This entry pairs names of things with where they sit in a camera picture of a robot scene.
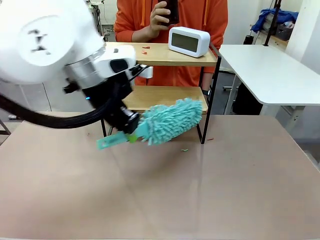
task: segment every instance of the smartphone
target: smartphone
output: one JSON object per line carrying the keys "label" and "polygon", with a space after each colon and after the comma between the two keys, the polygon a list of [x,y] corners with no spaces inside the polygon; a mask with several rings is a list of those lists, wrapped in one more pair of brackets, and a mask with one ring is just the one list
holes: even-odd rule
{"label": "smartphone", "polygon": [[169,22],[162,22],[161,24],[167,27],[170,25],[178,24],[180,22],[178,0],[158,0],[158,3],[162,1],[166,2],[165,9],[170,10],[170,15],[163,15],[162,17],[169,19]]}

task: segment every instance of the white digital clock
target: white digital clock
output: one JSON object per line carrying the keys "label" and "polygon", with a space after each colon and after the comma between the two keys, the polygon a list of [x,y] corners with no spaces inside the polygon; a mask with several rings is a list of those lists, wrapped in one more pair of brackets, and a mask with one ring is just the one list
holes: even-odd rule
{"label": "white digital clock", "polygon": [[170,29],[169,49],[172,51],[199,58],[209,50],[210,34],[183,26]]}

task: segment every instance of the blue cloth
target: blue cloth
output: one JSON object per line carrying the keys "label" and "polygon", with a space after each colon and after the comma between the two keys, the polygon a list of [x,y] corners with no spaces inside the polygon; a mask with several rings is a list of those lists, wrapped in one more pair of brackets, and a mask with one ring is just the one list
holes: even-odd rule
{"label": "blue cloth", "polygon": [[[263,25],[265,23],[265,19],[268,16],[268,14],[275,14],[276,9],[264,9],[261,11],[261,14],[259,16],[258,21],[256,22],[255,25],[252,26],[251,30],[257,33],[263,28]],[[284,24],[285,22],[296,22],[298,18],[299,13],[298,12],[293,12],[293,11],[282,11],[281,9],[279,10],[278,18],[277,18],[277,23],[278,24]]]}

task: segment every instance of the orange jacket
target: orange jacket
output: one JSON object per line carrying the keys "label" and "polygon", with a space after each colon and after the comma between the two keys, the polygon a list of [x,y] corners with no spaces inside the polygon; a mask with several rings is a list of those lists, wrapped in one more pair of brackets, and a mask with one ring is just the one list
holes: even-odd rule
{"label": "orange jacket", "polygon": [[[117,0],[118,12],[114,24],[117,42],[132,42],[134,31],[150,24],[150,15],[158,0]],[[180,23],[174,27],[187,27],[206,31],[212,44],[219,49],[228,24],[227,0],[178,0]],[[151,43],[168,43],[169,31],[161,31]],[[148,85],[198,86],[200,67],[155,66]],[[214,67],[206,67],[205,73],[213,73]],[[136,85],[146,85],[145,78],[137,78]]]}

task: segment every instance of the person's right hand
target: person's right hand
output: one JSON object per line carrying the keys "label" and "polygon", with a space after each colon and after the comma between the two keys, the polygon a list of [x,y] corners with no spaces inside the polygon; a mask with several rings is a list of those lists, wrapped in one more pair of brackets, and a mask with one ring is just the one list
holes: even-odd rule
{"label": "person's right hand", "polygon": [[148,32],[150,38],[154,39],[159,36],[160,31],[168,30],[167,26],[161,25],[161,23],[169,23],[169,19],[160,15],[170,15],[170,10],[165,9],[167,2],[161,1],[154,6],[154,9],[150,15],[150,25],[148,26]]}

